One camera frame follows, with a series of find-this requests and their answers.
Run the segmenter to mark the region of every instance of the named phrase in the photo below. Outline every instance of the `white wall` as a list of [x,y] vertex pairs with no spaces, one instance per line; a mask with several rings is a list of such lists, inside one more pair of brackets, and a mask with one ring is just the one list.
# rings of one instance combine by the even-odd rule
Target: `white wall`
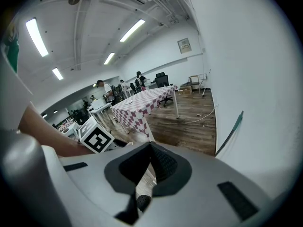
[[[189,39],[192,51],[181,54],[178,41],[185,38]],[[200,46],[204,45],[199,44],[198,32],[187,22],[163,28],[119,61],[121,79],[134,82],[140,71],[153,81],[156,73],[163,71],[169,76],[169,83],[179,87],[189,76],[208,72]]]
[[211,67],[218,158],[271,197],[290,187],[302,159],[302,54],[270,0],[190,0]]
[[107,80],[120,75],[116,66],[100,66],[96,63],[86,63],[81,71],[62,71],[63,80],[58,80],[54,75],[42,82],[35,88],[31,88],[33,93],[33,104],[38,112],[42,113],[47,108],[57,103],[61,99],[71,95],[89,85],[93,85],[97,80]]
[[91,102],[90,96],[94,95],[97,99],[102,98],[104,94],[104,89],[102,87],[93,87],[88,86],[85,87],[73,94],[68,95],[67,97],[63,98],[62,100],[56,102],[49,108],[44,110],[44,113],[46,113],[48,116],[45,117],[45,119],[48,121],[48,118],[51,117],[54,110],[61,110],[64,108],[69,108],[70,105],[74,104],[75,102],[78,102],[78,107],[83,107],[83,98],[87,100],[88,102]]
[[58,110],[58,112],[56,112],[55,114],[52,114],[49,118],[47,118],[47,122],[49,124],[55,124],[57,125],[58,123],[60,123],[61,121],[63,121],[64,119],[68,118],[70,115],[68,114],[68,112],[66,111],[65,108]]

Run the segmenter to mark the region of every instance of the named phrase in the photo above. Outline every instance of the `white cable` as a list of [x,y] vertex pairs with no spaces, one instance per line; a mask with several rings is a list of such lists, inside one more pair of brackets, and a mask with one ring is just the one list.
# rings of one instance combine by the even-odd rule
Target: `white cable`
[[214,111],[214,109],[205,117],[201,118],[201,119],[198,119],[196,121],[191,121],[191,122],[181,122],[181,123],[150,123],[149,125],[165,125],[165,124],[185,124],[185,123],[195,123],[195,122],[198,122],[206,117],[208,117],[212,112]]
[[205,119],[206,117],[208,117],[209,115],[211,115],[212,114],[212,112],[214,111],[214,109],[207,115],[207,116],[205,116],[205,117],[203,117],[203,118],[201,118],[201,119],[198,119],[198,120],[196,120],[196,121],[191,121],[191,122],[180,122],[180,123],[150,123],[150,124],[148,124],[148,125],[166,125],[166,124],[186,124],[186,123],[195,123],[195,122],[198,122],[198,121],[200,121],[200,120],[202,120],[202,119]]

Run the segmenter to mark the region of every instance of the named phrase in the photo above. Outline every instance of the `fluorescent light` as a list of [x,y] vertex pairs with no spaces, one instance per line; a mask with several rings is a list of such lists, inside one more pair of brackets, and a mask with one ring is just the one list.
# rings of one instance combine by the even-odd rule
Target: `fluorescent light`
[[114,56],[115,53],[110,53],[106,61],[104,62],[104,65],[107,65],[110,61],[110,59]]
[[27,21],[25,23],[27,26],[27,30],[29,32],[29,35],[31,36],[35,46],[37,47],[38,51],[40,52],[41,56],[44,57],[48,55],[47,49],[43,43],[43,40],[41,38],[41,35],[39,33],[39,29],[37,26],[37,21],[35,18],[33,18],[30,21]]
[[62,80],[62,79],[63,79],[63,77],[62,77],[62,75],[60,74],[58,68],[53,69],[53,73],[56,75],[56,77],[57,77],[59,80]]
[[127,40],[127,38],[136,31],[137,28],[139,28],[142,24],[144,24],[145,21],[143,19],[140,19],[133,27],[131,27],[130,30],[127,31],[127,33],[122,37],[122,39],[120,40],[120,42],[124,42],[125,40]]

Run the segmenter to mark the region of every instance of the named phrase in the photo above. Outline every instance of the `black chair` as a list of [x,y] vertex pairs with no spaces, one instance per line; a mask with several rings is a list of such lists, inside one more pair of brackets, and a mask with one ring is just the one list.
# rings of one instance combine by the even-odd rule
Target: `black chair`
[[[173,85],[173,84],[169,84],[169,77],[168,77],[168,75],[165,75],[164,72],[156,74],[155,82],[156,82],[158,87],[167,87],[169,85],[171,85],[171,86]],[[160,101],[160,103],[163,102],[163,101],[165,102],[164,103],[164,107],[165,107],[167,101],[172,101],[171,95],[167,95],[165,99]]]
[[133,90],[134,94],[137,94],[136,87],[134,86],[133,83],[130,84],[130,87]]

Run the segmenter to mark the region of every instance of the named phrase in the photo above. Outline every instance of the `checkered tablecloth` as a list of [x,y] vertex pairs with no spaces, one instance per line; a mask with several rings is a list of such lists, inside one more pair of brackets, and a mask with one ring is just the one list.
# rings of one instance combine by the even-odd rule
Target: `checkered tablecloth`
[[146,124],[143,122],[144,115],[150,114],[161,100],[167,95],[172,95],[177,88],[177,86],[170,86],[142,91],[111,107],[111,110],[119,122],[149,137]]
[[72,121],[68,121],[68,122],[66,122],[65,124],[62,124],[60,127],[59,127],[59,131],[63,131],[63,130],[65,130],[66,128],[68,128],[69,126],[71,126],[73,123],[75,123],[74,122],[74,120],[72,120]]

